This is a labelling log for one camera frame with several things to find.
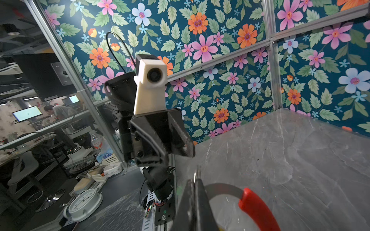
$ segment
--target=person's hair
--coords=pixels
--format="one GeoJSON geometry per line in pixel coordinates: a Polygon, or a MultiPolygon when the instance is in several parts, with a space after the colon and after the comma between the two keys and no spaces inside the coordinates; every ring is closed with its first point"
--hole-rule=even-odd
{"type": "Polygon", "coordinates": [[[52,110],[53,110],[53,106],[51,106],[51,105],[46,105],[46,106],[44,107],[44,110],[45,110],[45,111],[52,111],[52,110]]]}

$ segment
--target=orange flower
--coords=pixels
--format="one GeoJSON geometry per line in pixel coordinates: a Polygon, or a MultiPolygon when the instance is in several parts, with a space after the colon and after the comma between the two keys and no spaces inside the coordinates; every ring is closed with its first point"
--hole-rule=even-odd
{"type": "Polygon", "coordinates": [[[254,28],[255,27],[253,25],[249,25],[248,27],[248,24],[245,24],[243,25],[243,29],[239,29],[238,35],[240,37],[238,37],[238,43],[241,43],[240,48],[256,43],[257,31],[254,30],[254,28]]]}
{"type": "Polygon", "coordinates": [[[354,8],[356,6],[360,6],[368,2],[369,0],[337,0],[337,5],[341,6],[344,4],[342,9],[340,9],[340,11],[343,11],[343,10],[354,8]]]}
{"type": "Polygon", "coordinates": [[[192,14],[190,19],[188,20],[189,30],[193,32],[193,34],[201,34],[203,31],[207,30],[208,20],[206,20],[207,16],[198,12],[196,15],[192,14]]]}
{"type": "Polygon", "coordinates": [[[302,99],[300,98],[301,95],[300,93],[298,93],[296,89],[294,90],[290,89],[288,92],[288,96],[289,96],[288,99],[290,102],[292,102],[292,104],[298,105],[299,102],[302,101],[302,99]]]}
{"type": "Polygon", "coordinates": [[[346,130],[347,132],[352,132],[352,128],[342,126],[343,130],[346,130]]]}
{"type": "Polygon", "coordinates": [[[96,29],[95,29],[95,28],[91,28],[87,33],[89,34],[89,36],[90,36],[91,38],[95,38],[95,37],[96,37],[96,34],[97,34],[97,32],[96,32],[96,29]]]}
{"type": "Polygon", "coordinates": [[[117,43],[112,43],[111,47],[114,51],[118,51],[121,48],[117,43]]]}
{"type": "Polygon", "coordinates": [[[258,118],[261,118],[261,117],[263,117],[263,116],[265,116],[266,115],[266,112],[257,112],[257,115],[255,115],[254,117],[253,117],[253,120],[256,120],[256,119],[258,119],[258,118]]]}
{"type": "Polygon", "coordinates": [[[100,69],[103,66],[106,68],[108,67],[108,63],[111,62],[111,58],[108,57],[108,52],[103,51],[103,48],[98,47],[98,50],[95,48],[91,51],[90,59],[92,60],[91,63],[100,69]]]}
{"type": "Polygon", "coordinates": [[[225,108],[221,108],[221,110],[217,110],[216,113],[213,115],[214,120],[217,123],[225,122],[225,120],[228,120],[228,116],[230,116],[230,113],[225,108]]]}
{"type": "Polygon", "coordinates": [[[159,58],[160,60],[162,60],[162,62],[164,62],[166,64],[166,66],[167,66],[167,76],[172,75],[174,72],[171,69],[174,68],[174,65],[171,62],[169,62],[169,59],[166,56],[163,57],[163,59],[162,59],[161,56],[158,56],[157,58],[159,58]]]}

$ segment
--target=person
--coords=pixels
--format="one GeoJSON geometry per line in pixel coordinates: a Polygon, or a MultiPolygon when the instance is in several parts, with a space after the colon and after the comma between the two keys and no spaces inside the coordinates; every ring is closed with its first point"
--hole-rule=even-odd
{"type": "Polygon", "coordinates": [[[52,115],[54,114],[59,120],[68,118],[70,116],[73,116],[74,114],[77,114],[77,111],[74,110],[71,107],[61,106],[61,105],[46,105],[44,107],[44,110],[52,115]]]}

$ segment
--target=pink flower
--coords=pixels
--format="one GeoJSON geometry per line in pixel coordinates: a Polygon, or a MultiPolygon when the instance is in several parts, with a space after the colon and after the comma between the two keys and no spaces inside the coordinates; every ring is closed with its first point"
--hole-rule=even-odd
{"type": "Polygon", "coordinates": [[[51,25],[55,28],[55,26],[59,26],[60,25],[60,22],[57,21],[57,14],[56,13],[52,13],[50,14],[48,10],[45,10],[45,13],[46,13],[46,16],[47,18],[49,19],[51,25]]]}
{"type": "Polygon", "coordinates": [[[234,63],[234,67],[239,66],[240,69],[243,69],[244,64],[248,63],[248,60],[245,59],[246,57],[247,57],[247,54],[235,57],[234,61],[236,62],[234,63]]]}
{"type": "Polygon", "coordinates": [[[112,4],[112,0],[101,0],[101,1],[102,2],[99,2],[97,6],[100,8],[104,8],[102,11],[103,15],[107,14],[108,12],[110,15],[113,16],[113,10],[117,9],[117,6],[115,4],[112,4]]]}
{"type": "MultiPolygon", "coordinates": [[[[370,20],[364,22],[364,27],[368,30],[370,30],[370,20]]],[[[370,34],[366,36],[365,42],[370,43],[370,34]]]]}
{"type": "Polygon", "coordinates": [[[299,4],[299,8],[303,7],[303,12],[306,12],[307,7],[312,7],[313,4],[311,0],[301,0],[301,3],[299,4]]]}
{"type": "Polygon", "coordinates": [[[184,49],[182,49],[182,51],[185,53],[185,57],[187,57],[188,55],[191,57],[193,55],[192,52],[194,51],[194,48],[191,47],[191,44],[184,44],[184,49]]]}
{"type": "Polygon", "coordinates": [[[127,67],[131,67],[132,70],[135,69],[135,65],[134,65],[134,62],[131,61],[131,59],[129,58],[126,58],[126,62],[127,62],[127,67]]]}
{"type": "Polygon", "coordinates": [[[108,77],[106,77],[104,75],[100,75],[100,76],[97,77],[97,79],[101,83],[100,85],[104,84],[106,81],[108,81],[110,79],[113,79],[113,78],[115,78],[117,76],[120,76],[120,75],[123,75],[124,74],[124,72],[117,72],[117,74],[114,76],[114,71],[110,67],[107,67],[106,68],[105,73],[107,74],[108,77]]]}
{"type": "Polygon", "coordinates": [[[241,124],[242,124],[242,122],[237,119],[235,122],[233,122],[233,126],[232,127],[233,128],[237,128],[237,127],[240,127],[241,124]]]}
{"type": "Polygon", "coordinates": [[[278,19],[284,19],[280,23],[280,30],[285,30],[288,24],[288,29],[294,27],[294,21],[299,22],[303,18],[303,14],[300,11],[296,11],[299,6],[299,0],[293,0],[292,6],[290,6],[290,0],[284,0],[284,10],[277,13],[278,19]]]}
{"type": "Polygon", "coordinates": [[[184,88],[185,86],[188,85],[187,82],[184,82],[185,80],[185,77],[181,77],[177,80],[174,80],[174,81],[171,81],[171,85],[174,86],[174,91],[177,91],[179,90],[180,92],[184,92],[184,88]]]}
{"type": "Polygon", "coordinates": [[[326,36],[322,44],[328,44],[332,41],[331,47],[335,50],[339,46],[339,40],[342,42],[349,42],[351,41],[351,36],[349,34],[343,34],[346,31],[349,31],[352,28],[353,22],[344,23],[342,27],[340,27],[341,23],[337,23],[333,25],[333,29],[331,27],[324,27],[324,34],[326,36]]]}
{"type": "Polygon", "coordinates": [[[167,98],[168,97],[168,93],[166,92],[167,90],[167,85],[164,87],[164,97],[167,98]]]}
{"type": "Polygon", "coordinates": [[[315,64],[315,67],[319,68],[320,63],[325,62],[325,60],[322,57],[324,57],[324,52],[318,54],[317,51],[313,51],[313,55],[308,56],[308,59],[311,60],[310,66],[315,64]]]}
{"type": "Polygon", "coordinates": [[[201,34],[199,36],[199,42],[200,43],[198,42],[191,43],[191,46],[194,49],[199,50],[194,53],[194,57],[193,57],[194,60],[198,60],[200,57],[202,57],[202,62],[207,62],[211,60],[212,59],[211,53],[214,54],[218,51],[218,48],[216,46],[211,46],[213,43],[213,36],[212,35],[208,36],[207,41],[206,41],[204,36],[201,34]]]}
{"type": "Polygon", "coordinates": [[[264,52],[265,50],[266,48],[262,47],[252,52],[252,55],[255,56],[253,60],[254,63],[256,63],[257,61],[259,61],[260,63],[263,63],[263,58],[267,57],[267,52],[264,52]]]}
{"type": "Polygon", "coordinates": [[[201,96],[199,94],[199,89],[195,89],[195,87],[193,87],[190,91],[189,91],[189,94],[190,94],[190,98],[196,100],[197,97],[201,96]]]}
{"type": "Polygon", "coordinates": [[[296,111],[296,107],[293,104],[291,104],[289,108],[290,108],[291,111],[297,112],[300,115],[304,115],[304,116],[308,116],[308,117],[311,116],[311,113],[305,113],[305,112],[302,112],[302,111],[296,111]]]}
{"type": "Polygon", "coordinates": [[[214,34],[213,38],[215,39],[213,40],[213,43],[217,43],[217,46],[220,46],[220,43],[223,43],[223,35],[220,35],[220,32],[217,32],[217,35],[214,34]]]}
{"type": "Polygon", "coordinates": [[[230,76],[228,77],[228,80],[229,80],[229,84],[236,84],[236,80],[238,80],[239,78],[236,76],[236,73],[230,73],[230,76]]]}
{"type": "Polygon", "coordinates": [[[209,137],[211,137],[211,138],[213,138],[213,137],[215,137],[215,136],[217,136],[218,135],[218,133],[216,132],[216,130],[214,130],[214,131],[209,131],[209,137]]]}
{"type": "Polygon", "coordinates": [[[233,123],[229,123],[229,125],[226,125],[225,123],[222,123],[222,129],[221,128],[216,128],[216,132],[218,134],[228,132],[232,129],[233,125],[234,125],[233,123]]]}
{"type": "Polygon", "coordinates": [[[101,82],[98,82],[98,78],[95,78],[94,80],[93,79],[89,79],[90,83],[87,84],[87,86],[91,87],[91,90],[92,91],[95,91],[95,90],[98,90],[100,91],[100,87],[102,85],[101,82]]]}

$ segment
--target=monitor screen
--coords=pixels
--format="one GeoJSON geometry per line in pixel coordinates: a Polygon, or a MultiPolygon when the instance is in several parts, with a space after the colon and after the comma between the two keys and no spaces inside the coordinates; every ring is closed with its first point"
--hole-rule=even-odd
{"type": "Polygon", "coordinates": [[[79,99],[77,98],[77,96],[76,96],[76,95],[71,96],[71,97],[70,97],[70,100],[71,100],[71,102],[72,102],[72,103],[77,103],[77,102],[79,101],[79,99]]]}
{"type": "Polygon", "coordinates": [[[22,121],[31,119],[33,117],[42,115],[42,113],[37,106],[33,106],[27,109],[13,112],[13,115],[19,122],[22,122],[22,121]]]}

